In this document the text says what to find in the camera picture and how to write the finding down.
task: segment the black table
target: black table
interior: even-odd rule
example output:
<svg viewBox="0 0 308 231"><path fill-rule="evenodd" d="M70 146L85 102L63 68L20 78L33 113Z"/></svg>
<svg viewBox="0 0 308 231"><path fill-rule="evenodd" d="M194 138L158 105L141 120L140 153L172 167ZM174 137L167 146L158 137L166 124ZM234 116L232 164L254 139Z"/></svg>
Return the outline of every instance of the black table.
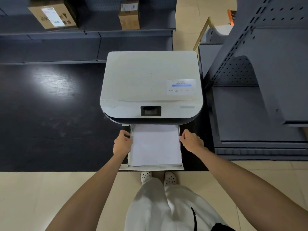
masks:
<svg viewBox="0 0 308 231"><path fill-rule="evenodd" d="M105 64L0 66L0 171L97 171L123 128L103 114ZM180 126L213 140L206 102ZM182 147L186 171L207 168Z"/></svg>

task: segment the sticker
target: sticker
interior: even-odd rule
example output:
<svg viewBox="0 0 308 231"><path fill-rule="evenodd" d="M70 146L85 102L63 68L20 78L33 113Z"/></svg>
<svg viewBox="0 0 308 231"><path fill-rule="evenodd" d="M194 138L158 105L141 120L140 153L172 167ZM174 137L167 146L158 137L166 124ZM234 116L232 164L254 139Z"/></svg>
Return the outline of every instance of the sticker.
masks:
<svg viewBox="0 0 308 231"><path fill-rule="evenodd" d="M195 91L195 79L167 80L167 95L193 95Z"/></svg>
<svg viewBox="0 0 308 231"><path fill-rule="evenodd" d="M62 27L64 26L63 21L60 19L59 15L55 11L53 7L42 8L42 11L47 16L49 21L52 23L54 27Z"/></svg>
<svg viewBox="0 0 308 231"><path fill-rule="evenodd" d="M121 4L121 11L138 10L138 3Z"/></svg>

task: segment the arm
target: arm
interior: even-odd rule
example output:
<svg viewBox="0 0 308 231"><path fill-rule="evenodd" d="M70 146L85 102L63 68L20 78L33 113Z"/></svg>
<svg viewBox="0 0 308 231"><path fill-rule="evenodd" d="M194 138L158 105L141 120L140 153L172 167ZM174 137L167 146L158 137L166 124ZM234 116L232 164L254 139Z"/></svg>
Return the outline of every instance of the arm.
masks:
<svg viewBox="0 0 308 231"><path fill-rule="evenodd" d="M210 152L196 134L184 130L179 138L202 160L256 230L307 230L308 211L271 184Z"/></svg>
<svg viewBox="0 0 308 231"><path fill-rule="evenodd" d="M95 231L111 187L132 140L121 130L113 146L113 157L64 204L46 231Z"/></svg>

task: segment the person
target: person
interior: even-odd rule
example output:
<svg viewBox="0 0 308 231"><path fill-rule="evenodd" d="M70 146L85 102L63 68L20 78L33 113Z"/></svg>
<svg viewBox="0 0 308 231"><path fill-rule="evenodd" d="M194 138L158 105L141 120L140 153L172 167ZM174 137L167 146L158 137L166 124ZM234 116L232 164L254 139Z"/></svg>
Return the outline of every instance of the person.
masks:
<svg viewBox="0 0 308 231"><path fill-rule="evenodd" d="M121 130L114 141L113 157L72 195L46 231L96 230L119 167L132 145L125 135L129 133ZM308 230L308 211L275 187L210 152L187 129L179 139L202 160L256 230ZM202 197L176 185L173 173L165 173L164 185L150 172L142 172L141 181L128 209L125 230L233 230Z"/></svg>

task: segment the pants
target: pants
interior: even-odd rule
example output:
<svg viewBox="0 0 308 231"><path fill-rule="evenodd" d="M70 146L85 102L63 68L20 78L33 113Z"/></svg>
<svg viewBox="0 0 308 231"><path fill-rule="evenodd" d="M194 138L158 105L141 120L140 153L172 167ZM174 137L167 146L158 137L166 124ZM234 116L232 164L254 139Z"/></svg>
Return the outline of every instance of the pants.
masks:
<svg viewBox="0 0 308 231"><path fill-rule="evenodd" d="M157 178L144 183L128 209L125 231L144 230L210 231L216 223L226 223L202 197L182 185L164 187Z"/></svg>

